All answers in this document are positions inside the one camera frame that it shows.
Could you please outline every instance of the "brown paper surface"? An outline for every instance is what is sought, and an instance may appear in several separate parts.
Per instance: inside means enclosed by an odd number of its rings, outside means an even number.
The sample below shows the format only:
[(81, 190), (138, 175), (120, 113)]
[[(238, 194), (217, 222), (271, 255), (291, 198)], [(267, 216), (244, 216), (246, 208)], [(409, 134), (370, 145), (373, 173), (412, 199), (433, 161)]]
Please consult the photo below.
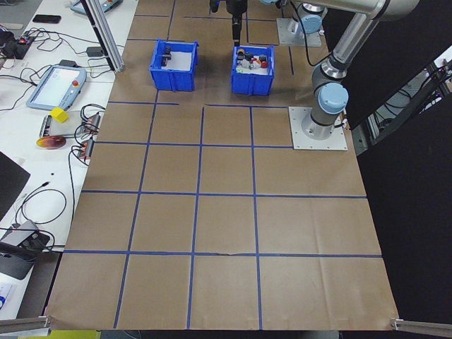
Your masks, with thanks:
[[(291, 149), (287, 107), (313, 102), (304, 48), (275, 46), (269, 96), (236, 95), (223, 2), (209, 13), (206, 0), (140, 0), (136, 14), (53, 327), (389, 329), (397, 310), (350, 133), (347, 152)], [(242, 44), (277, 44), (280, 14), (250, 0)], [(153, 84), (154, 40), (168, 34), (199, 42), (193, 92)]]

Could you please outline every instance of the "blue storage box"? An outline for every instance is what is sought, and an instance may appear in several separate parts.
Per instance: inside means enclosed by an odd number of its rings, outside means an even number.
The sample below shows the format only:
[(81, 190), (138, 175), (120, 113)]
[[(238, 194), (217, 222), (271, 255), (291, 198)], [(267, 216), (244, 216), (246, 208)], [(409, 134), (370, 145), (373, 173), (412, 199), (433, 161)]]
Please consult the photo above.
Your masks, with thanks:
[[(237, 50), (244, 49), (245, 52), (255, 56), (265, 54), (267, 56), (267, 74), (240, 73), (237, 72)], [(234, 57), (232, 60), (232, 92), (247, 95), (268, 95), (271, 84), (275, 78), (275, 48), (270, 47), (234, 47)]]
[[(162, 67), (162, 55), (165, 47), (171, 47), (172, 60), (167, 69)], [(195, 89), (195, 66), (198, 64), (198, 42), (172, 42), (157, 40), (149, 72), (158, 90), (192, 91)]]

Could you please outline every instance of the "blue plastic bin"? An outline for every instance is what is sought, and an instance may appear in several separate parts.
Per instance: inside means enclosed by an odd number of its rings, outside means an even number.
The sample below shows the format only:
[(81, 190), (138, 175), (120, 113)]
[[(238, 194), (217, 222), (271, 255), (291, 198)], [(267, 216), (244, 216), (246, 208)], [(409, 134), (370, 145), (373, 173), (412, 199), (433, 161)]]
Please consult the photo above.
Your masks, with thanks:
[[(246, 74), (236, 71), (237, 50), (244, 49), (245, 52), (254, 55), (265, 54), (268, 61), (268, 75)], [(234, 57), (232, 58), (231, 83), (232, 92), (247, 95), (268, 95), (270, 94), (271, 84), (275, 78), (275, 47), (234, 47)]]
[[(171, 52), (191, 53), (191, 66), (189, 71), (162, 69), (162, 54), (169, 45)], [(153, 77), (158, 90), (192, 91), (195, 89), (195, 66), (198, 64), (198, 42), (192, 44), (185, 42), (172, 42), (157, 40), (153, 58), (150, 62), (149, 72)]]

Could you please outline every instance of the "orange object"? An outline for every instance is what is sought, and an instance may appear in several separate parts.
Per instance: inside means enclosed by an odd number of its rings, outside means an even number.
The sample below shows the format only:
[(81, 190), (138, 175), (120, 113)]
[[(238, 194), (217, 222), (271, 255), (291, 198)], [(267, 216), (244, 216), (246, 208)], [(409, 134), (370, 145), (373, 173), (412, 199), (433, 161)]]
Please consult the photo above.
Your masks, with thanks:
[(63, 136), (43, 136), (36, 141), (36, 145), (48, 150), (56, 150), (66, 145), (66, 138)]

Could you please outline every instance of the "smartphone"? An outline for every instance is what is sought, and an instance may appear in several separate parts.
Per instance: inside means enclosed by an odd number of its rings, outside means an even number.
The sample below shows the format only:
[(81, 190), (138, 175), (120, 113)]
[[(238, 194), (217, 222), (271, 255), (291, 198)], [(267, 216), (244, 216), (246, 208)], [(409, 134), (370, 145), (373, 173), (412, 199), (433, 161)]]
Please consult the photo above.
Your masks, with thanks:
[(48, 16), (44, 14), (37, 14), (33, 18), (34, 23), (59, 23), (61, 16)]

